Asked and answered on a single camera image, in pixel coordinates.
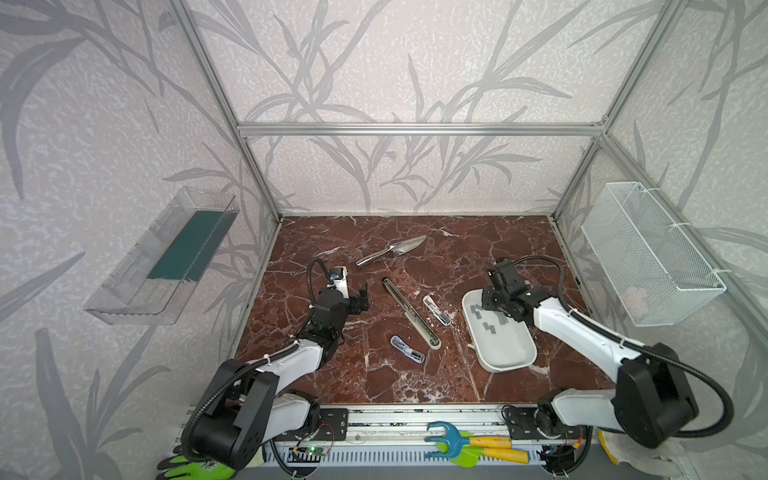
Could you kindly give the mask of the white mini stapler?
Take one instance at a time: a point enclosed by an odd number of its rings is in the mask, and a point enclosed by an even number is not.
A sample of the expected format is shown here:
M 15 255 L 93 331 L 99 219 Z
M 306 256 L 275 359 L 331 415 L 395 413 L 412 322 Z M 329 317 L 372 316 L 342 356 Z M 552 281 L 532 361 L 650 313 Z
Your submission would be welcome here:
M 444 310 L 442 310 L 433 297 L 430 294 L 427 294 L 423 297 L 423 304 L 426 306 L 426 308 L 429 310 L 429 312 L 443 325 L 443 326 L 451 326 L 453 323 L 452 318 L 449 316 L 448 313 L 446 313 Z

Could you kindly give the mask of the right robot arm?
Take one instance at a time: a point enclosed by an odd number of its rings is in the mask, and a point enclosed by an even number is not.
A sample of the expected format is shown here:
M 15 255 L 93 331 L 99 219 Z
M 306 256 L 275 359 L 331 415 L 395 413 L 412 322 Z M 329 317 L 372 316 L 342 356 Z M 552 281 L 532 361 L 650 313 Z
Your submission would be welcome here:
M 501 258 L 488 269 L 483 309 L 558 338 L 614 384 L 608 390 L 551 392 L 538 402 L 545 425 L 595 427 L 624 434 L 649 449 L 670 438 L 712 437 L 731 425 L 733 400 L 711 376 L 682 362 L 663 343 L 645 345 L 608 329 L 570 306 L 561 290 L 529 286 L 518 273 L 518 264 Z M 722 405 L 719 419 L 698 429 L 689 426 L 700 413 L 690 378 L 707 385 Z

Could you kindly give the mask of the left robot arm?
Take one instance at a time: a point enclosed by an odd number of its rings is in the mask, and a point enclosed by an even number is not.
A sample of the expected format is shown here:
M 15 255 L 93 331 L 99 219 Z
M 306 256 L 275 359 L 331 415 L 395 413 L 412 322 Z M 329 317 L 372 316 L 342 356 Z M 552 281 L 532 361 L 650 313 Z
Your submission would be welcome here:
M 287 432 L 314 430 L 319 404 L 314 397 L 285 389 L 325 366 L 343 342 L 349 317 L 370 308 L 365 286 L 354 295 L 348 269 L 328 269 L 314 258 L 326 286 L 309 288 L 310 313 L 283 349 L 243 362 L 229 359 L 215 372 L 190 414 L 180 440 L 182 455 L 192 462 L 215 461 L 235 471 L 244 469 L 266 442 Z

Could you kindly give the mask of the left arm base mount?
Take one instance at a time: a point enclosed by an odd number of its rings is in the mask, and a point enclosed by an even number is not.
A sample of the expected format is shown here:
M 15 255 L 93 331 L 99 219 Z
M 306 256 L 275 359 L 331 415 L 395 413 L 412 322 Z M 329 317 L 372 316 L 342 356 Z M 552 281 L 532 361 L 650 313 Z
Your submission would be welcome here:
M 345 440 L 349 426 L 349 413 L 347 408 L 322 407 L 305 426 L 288 432 L 285 438 L 295 441 L 303 438 L 328 442 Z

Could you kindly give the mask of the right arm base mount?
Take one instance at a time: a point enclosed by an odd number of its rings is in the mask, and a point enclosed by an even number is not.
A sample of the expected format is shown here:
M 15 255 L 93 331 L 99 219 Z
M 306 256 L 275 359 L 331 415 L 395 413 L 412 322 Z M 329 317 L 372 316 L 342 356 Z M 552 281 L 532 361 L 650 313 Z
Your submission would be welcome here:
M 573 443 L 582 437 L 580 427 L 565 425 L 548 408 L 504 405 L 501 416 L 513 440 Z

